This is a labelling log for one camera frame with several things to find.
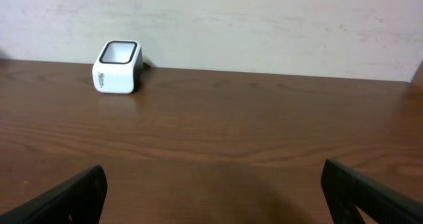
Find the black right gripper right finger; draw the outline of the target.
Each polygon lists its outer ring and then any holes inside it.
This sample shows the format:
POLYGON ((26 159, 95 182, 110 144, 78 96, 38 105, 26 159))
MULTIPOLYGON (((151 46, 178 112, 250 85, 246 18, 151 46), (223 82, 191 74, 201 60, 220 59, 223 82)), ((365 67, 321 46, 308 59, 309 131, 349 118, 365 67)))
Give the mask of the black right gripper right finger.
POLYGON ((422 223, 422 204, 338 161, 325 161, 321 187, 335 224, 365 221, 363 211, 377 223, 422 223))

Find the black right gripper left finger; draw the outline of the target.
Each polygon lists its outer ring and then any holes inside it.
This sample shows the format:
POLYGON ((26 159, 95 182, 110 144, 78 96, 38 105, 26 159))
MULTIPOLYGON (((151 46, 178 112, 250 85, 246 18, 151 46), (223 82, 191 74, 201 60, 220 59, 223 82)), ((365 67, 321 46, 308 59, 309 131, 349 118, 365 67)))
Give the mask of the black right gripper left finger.
POLYGON ((1 215, 2 223, 98 223, 108 184, 95 165, 1 215))

